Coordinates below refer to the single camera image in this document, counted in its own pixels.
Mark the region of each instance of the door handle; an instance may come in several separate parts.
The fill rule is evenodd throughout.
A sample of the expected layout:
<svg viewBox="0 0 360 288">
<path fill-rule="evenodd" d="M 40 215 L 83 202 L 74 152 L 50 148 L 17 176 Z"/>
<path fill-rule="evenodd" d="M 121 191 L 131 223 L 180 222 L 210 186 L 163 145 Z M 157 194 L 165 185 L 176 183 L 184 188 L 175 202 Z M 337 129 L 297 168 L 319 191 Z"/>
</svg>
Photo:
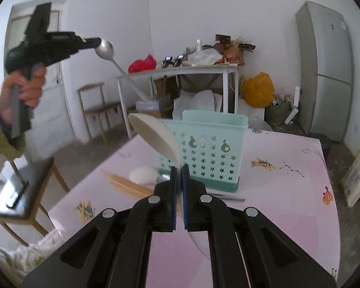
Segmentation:
<svg viewBox="0 0 360 288">
<path fill-rule="evenodd" d="M 58 75 L 56 77 L 56 84 L 59 84 L 59 82 L 60 82 L 60 85 L 62 85 L 62 77 L 61 77 L 61 75 Z"/>
</svg>

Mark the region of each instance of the chair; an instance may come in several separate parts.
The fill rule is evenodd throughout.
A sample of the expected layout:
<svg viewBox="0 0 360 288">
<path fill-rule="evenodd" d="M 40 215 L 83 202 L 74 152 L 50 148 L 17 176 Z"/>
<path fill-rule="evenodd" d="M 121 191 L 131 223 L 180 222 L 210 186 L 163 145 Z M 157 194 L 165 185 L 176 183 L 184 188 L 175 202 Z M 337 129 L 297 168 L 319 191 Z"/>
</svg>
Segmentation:
<svg viewBox="0 0 360 288">
<path fill-rule="evenodd" d="M 103 137 L 104 143 L 107 144 L 106 137 L 105 137 L 105 134 L 104 134 L 103 125 L 101 124 L 100 114 L 102 114 L 102 113 L 105 114 L 108 129 L 110 130 L 108 111 L 112 110 L 114 108 L 117 108 L 118 113 L 121 114 L 121 103 L 120 102 L 112 102 L 112 103 L 107 103 L 106 104 L 105 101 L 104 101 L 103 85 L 104 85 L 104 82 L 87 84 L 87 85 L 79 88 L 78 93 L 79 93 L 79 97 L 80 97 L 81 112 L 83 113 L 83 116 L 84 116 L 85 127 L 87 128 L 87 132 L 89 134 L 89 137 L 92 138 L 92 135 L 91 135 L 91 133 L 89 131 L 87 115 L 96 116 L 97 121 L 99 122 L 99 125 L 100 125 L 101 135 Z M 100 89 L 102 103 L 99 104 L 99 105 L 96 105 L 96 106 L 92 106 L 92 107 L 90 107 L 88 109 L 84 109 L 83 100 L 81 98 L 81 92 L 91 90 L 91 89 L 96 89 L 96 88 Z"/>
<path fill-rule="evenodd" d="M 10 162 L 12 167 L 17 170 L 14 162 Z M 11 209 L 6 206 L 9 197 L 13 192 L 13 188 L 21 185 L 21 181 L 14 174 L 4 185 L 0 192 L 0 224 L 5 230 L 11 234 L 18 242 L 24 246 L 28 244 L 21 239 L 7 223 L 27 224 L 33 226 L 39 233 L 45 236 L 48 232 L 36 221 L 36 213 L 38 208 L 49 217 L 47 210 L 41 205 L 40 200 L 44 194 L 45 187 L 52 174 L 55 175 L 59 181 L 61 187 L 69 192 L 67 184 L 60 175 L 56 165 L 54 164 L 54 158 L 48 158 L 43 161 L 31 163 L 19 170 L 21 176 L 29 183 L 23 194 L 20 196 L 20 200 L 16 206 Z"/>
</svg>

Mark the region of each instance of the person's hand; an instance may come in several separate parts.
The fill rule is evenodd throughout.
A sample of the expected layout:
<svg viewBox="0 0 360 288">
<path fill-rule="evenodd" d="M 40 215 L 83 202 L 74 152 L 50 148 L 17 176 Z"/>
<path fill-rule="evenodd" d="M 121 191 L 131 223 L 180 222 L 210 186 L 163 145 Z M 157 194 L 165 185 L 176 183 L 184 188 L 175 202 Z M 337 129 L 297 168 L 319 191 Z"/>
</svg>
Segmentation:
<svg viewBox="0 0 360 288">
<path fill-rule="evenodd" d="M 12 124 L 12 87 L 17 85 L 21 87 L 19 98 L 30 107 L 36 107 L 42 94 L 41 87 L 45 83 L 45 73 L 47 69 L 40 67 L 33 72 L 33 78 L 28 81 L 20 71 L 11 72 L 4 79 L 0 93 L 0 116 L 4 123 Z"/>
</svg>

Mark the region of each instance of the wooden chopstick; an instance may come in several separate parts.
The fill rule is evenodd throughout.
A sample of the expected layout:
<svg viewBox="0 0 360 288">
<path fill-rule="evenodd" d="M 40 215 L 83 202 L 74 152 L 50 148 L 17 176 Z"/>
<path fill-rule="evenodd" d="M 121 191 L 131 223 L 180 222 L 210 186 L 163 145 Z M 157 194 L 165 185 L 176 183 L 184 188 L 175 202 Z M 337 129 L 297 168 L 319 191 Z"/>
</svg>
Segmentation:
<svg viewBox="0 0 360 288">
<path fill-rule="evenodd" d="M 124 177 L 112 174 L 105 170 L 101 170 L 101 172 L 104 174 L 106 179 L 112 183 L 115 190 L 120 193 L 128 194 L 136 200 L 140 200 L 154 194 L 152 189 L 136 184 Z M 177 214 L 180 214 L 179 203 L 177 203 Z"/>
</svg>

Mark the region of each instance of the trash can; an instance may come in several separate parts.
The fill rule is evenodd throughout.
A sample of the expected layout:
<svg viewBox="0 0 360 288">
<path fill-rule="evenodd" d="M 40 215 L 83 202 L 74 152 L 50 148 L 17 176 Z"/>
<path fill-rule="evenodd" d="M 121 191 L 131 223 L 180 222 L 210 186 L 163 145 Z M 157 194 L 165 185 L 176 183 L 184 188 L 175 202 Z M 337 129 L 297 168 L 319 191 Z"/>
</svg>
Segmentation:
<svg viewBox="0 0 360 288">
<path fill-rule="evenodd" d="M 312 138 L 316 138 L 320 141 L 321 149 L 322 149 L 323 155 L 324 155 L 324 160 L 325 160 L 325 163 L 327 163 L 327 159 L 328 159 L 330 147 L 331 147 L 330 139 L 321 133 L 310 133 L 310 134 L 308 134 L 308 136 L 312 137 Z"/>
</svg>

